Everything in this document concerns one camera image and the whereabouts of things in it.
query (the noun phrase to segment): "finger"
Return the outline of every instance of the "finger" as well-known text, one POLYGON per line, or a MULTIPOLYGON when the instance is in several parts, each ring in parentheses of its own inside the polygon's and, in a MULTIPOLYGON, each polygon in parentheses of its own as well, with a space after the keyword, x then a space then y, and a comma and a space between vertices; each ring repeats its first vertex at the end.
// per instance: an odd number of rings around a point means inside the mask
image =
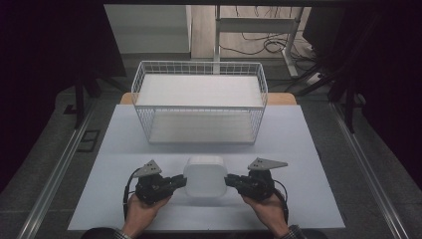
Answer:
POLYGON ((133 193, 133 194, 130 195, 128 202, 131 203, 131 202, 135 202, 135 201, 140 201, 140 200, 136 196, 136 194, 133 193))
POLYGON ((171 196, 168 196, 168 197, 166 197, 162 200, 157 201, 154 204, 154 207, 160 208, 160 207, 164 206, 165 204, 167 204, 167 202, 170 200, 170 198, 171 198, 171 196))
MULTIPOLYGON (((282 191, 280 191, 280 190, 279 190, 279 189, 277 189, 277 188, 276 188, 276 190, 279 192, 279 194, 280 194, 280 195, 282 195, 283 199, 285 199, 285 200, 286 200, 286 196, 285 196, 285 194, 283 194, 283 193, 282 193, 282 191)), ((277 197, 277 198, 279 198, 279 197, 276 195, 276 193, 273 193, 273 195, 271 195, 271 196, 272 196, 272 197, 277 197)))
POLYGON ((251 206, 253 206, 253 205, 257 204, 257 201, 255 201, 254 199, 252 199, 252 198, 250 198, 250 197, 247 197, 247 196, 244 196, 244 195, 241 195, 241 196, 242 196, 243 201, 244 201, 246 204, 249 204, 249 205, 251 205, 251 206))

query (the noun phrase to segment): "metal rail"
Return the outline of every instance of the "metal rail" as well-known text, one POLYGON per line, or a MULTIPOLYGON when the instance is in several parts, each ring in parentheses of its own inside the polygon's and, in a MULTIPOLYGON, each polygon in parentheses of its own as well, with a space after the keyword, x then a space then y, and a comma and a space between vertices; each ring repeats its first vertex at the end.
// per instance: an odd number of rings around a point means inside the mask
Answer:
POLYGON ((388 227, 390 228, 394 238, 410 238, 403 226, 403 223, 394 205, 388 198, 378 178, 376 177, 375 172, 373 171, 368 159, 366 158, 366 155, 363 152, 363 149, 361 148, 357 138, 354 134, 348 131, 348 128, 345 122, 343 121, 343 113, 341 111, 341 108, 338 104, 330 103, 329 105, 336 116, 341 131, 343 132, 344 137, 353 152, 356 162, 359 165, 363 176, 365 177, 366 182, 368 183, 369 188, 373 194, 373 197, 375 198, 375 201, 378 204, 381 213, 383 214, 385 221, 387 222, 388 227))
POLYGON ((32 239, 36 236, 38 229, 40 228, 41 223, 47 214, 50 204, 56 195, 60 183, 65 176, 66 170, 71 163, 72 157, 75 154, 78 144, 84 135, 85 129, 87 128, 87 125, 91 119, 96 104, 96 99, 92 99, 90 102, 88 102, 86 117, 82 121, 81 126, 78 129, 75 129, 74 133, 72 134, 68 145, 66 146, 61 158, 53 169, 46 185, 38 196, 38 199, 35 202, 17 238, 32 239))

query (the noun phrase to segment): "wire basket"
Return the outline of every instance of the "wire basket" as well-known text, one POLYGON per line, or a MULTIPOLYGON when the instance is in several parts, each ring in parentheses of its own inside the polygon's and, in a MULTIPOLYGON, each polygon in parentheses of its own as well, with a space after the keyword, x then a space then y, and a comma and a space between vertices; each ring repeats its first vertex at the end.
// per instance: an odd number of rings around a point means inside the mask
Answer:
POLYGON ((259 63, 141 62, 132 102, 149 143, 253 144, 267 105, 259 63))

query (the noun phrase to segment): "white box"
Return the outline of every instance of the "white box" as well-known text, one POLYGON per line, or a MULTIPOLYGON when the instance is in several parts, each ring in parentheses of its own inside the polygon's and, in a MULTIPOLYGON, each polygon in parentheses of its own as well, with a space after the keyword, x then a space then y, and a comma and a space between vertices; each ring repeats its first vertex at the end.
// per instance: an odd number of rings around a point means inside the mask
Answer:
POLYGON ((187 178, 186 194, 191 197, 220 197, 226 193, 227 168, 220 156, 190 157, 183 175, 187 178))

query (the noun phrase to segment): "metal frame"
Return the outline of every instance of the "metal frame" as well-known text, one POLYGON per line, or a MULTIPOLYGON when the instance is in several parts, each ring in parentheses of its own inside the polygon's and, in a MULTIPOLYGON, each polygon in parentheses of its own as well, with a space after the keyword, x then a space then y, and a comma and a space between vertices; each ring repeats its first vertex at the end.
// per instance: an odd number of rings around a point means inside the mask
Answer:
POLYGON ((342 120, 344 117, 342 110, 338 104, 330 103, 331 110, 335 114, 335 117, 338 121, 338 124, 341 128, 341 131, 344 134, 344 137, 350 146, 350 149, 356 159, 357 164, 362 171, 363 177, 366 179, 366 182, 369 186, 369 189, 372 192, 372 195, 379 206, 381 213, 383 214, 385 221, 387 222, 388 227, 391 230, 394 238, 396 239, 408 239, 409 235, 404 228, 403 222, 400 219, 394 205, 387 196, 387 193, 381 186, 378 178, 376 177, 375 172, 372 169, 372 166, 369 163, 369 160, 366 158, 366 155, 361 148, 359 141, 353 133, 347 129, 346 123, 342 120))
POLYGON ((38 229, 40 228, 41 223, 43 222, 44 217, 53 201, 53 198, 59 189, 62 179, 65 176, 66 170, 72 161, 72 157, 77 150, 78 144, 84 135, 85 129, 91 120, 91 116, 93 115, 96 104, 96 99, 93 99, 92 102, 89 102, 86 116, 81 122, 80 128, 75 129, 68 145, 65 148, 65 151, 63 152, 46 185, 38 196, 38 199, 35 202, 24 225, 22 226, 22 229, 19 232, 17 238, 32 239, 36 236, 38 229))
POLYGON ((304 7, 300 7, 294 19, 221 18, 220 6, 217 5, 215 12, 214 62, 220 62, 221 33, 289 34, 286 48, 283 49, 282 53, 291 77, 297 78, 299 75, 292 60, 291 51, 303 13, 304 7))

